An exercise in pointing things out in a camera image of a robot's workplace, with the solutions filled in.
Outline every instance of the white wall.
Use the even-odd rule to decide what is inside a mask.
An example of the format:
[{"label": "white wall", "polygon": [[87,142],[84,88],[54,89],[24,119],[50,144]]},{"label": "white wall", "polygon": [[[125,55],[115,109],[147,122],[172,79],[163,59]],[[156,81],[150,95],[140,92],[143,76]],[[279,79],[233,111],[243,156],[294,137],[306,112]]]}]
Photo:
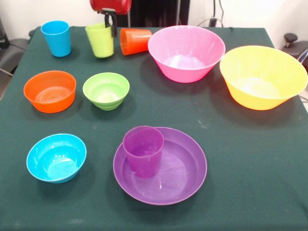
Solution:
[{"label": "white wall", "polygon": [[[216,0],[216,17],[221,15]],[[265,27],[276,48],[283,35],[294,32],[308,40],[308,0],[221,0],[223,23],[232,27]],[[189,24],[197,25],[212,16],[212,0],[191,0]],[[31,29],[50,20],[65,20],[72,26],[103,22],[89,0],[0,0],[0,18],[9,39],[28,38]]]},{"label": "white wall", "polygon": [[104,21],[90,0],[0,0],[0,18],[9,39],[29,38],[30,30],[51,20],[64,20],[72,26]]},{"label": "white wall", "polygon": [[[221,0],[225,27],[264,27],[274,46],[284,46],[284,34],[308,40],[308,0]],[[213,0],[191,0],[189,24],[198,25],[213,15]],[[216,17],[221,10],[216,0]]]}]

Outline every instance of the green tablecloth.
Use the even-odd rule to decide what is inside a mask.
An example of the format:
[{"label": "green tablecloth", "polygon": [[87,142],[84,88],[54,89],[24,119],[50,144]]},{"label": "green tablecloth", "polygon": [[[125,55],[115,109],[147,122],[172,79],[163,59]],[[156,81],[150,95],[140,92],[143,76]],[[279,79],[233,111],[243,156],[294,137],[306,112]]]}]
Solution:
[{"label": "green tablecloth", "polygon": [[[272,46],[264,29],[213,28],[227,50]],[[298,97],[270,111],[254,111],[230,96],[218,65],[192,84],[173,82],[144,52],[93,56],[82,27],[71,28],[72,53],[51,56],[40,31],[0,102],[0,227],[21,230],[307,230],[308,116]],[[76,99],[57,114],[36,111],[23,96],[33,75],[64,70],[77,80]],[[116,72],[130,92],[105,112],[82,94],[87,78]],[[143,204],[118,186],[112,170],[125,132],[139,125],[171,127],[203,148],[208,172],[201,189],[170,206]],[[64,184],[33,178],[26,156],[54,133],[79,136],[88,149],[80,173]]]}]

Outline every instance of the purple cup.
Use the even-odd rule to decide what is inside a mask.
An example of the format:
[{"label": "purple cup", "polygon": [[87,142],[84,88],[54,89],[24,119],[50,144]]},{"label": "purple cup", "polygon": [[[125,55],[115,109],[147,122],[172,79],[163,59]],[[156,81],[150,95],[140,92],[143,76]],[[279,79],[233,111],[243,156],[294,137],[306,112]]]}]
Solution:
[{"label": "purple cup", "polygon": [[163,134],[150,126],[135,127],[123,138],[123,148],[130,168],[140,178],[156,175],[160,168],[163,146]]}]

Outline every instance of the blue bowl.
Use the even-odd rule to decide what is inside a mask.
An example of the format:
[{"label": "blue bowl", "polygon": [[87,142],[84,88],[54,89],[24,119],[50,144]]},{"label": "blue bowl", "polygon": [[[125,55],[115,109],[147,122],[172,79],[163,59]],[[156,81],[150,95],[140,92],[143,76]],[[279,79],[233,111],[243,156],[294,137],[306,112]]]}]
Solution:
[{"label": "blue bowl", "polygon": [[26,164],[35,178],[50,183],[64,183],[78,173],[86,156],[87,148],[80,138],[70,134],[54,134],[31,148]]}]

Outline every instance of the black knob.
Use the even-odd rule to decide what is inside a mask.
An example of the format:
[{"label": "black knob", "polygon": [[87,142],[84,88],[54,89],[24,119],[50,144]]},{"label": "black knob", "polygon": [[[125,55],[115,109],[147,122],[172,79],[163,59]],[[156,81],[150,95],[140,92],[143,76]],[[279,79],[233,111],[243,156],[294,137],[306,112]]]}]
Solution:
[{"label": "black knob", "polygon": [[30,30],[30,32],[29,32],[29,36],[30,36],[30,37],[32,37],[32,36],[34,35],[34,31],[35,31],[35,30]]},{"label": "black knob", "polygon": [[298,38],[297,38],[296,34],[287,33],[287,34],[284,35],[284,39],[285,39],[286,42],[292,43],[292,42],[295,42]]}]

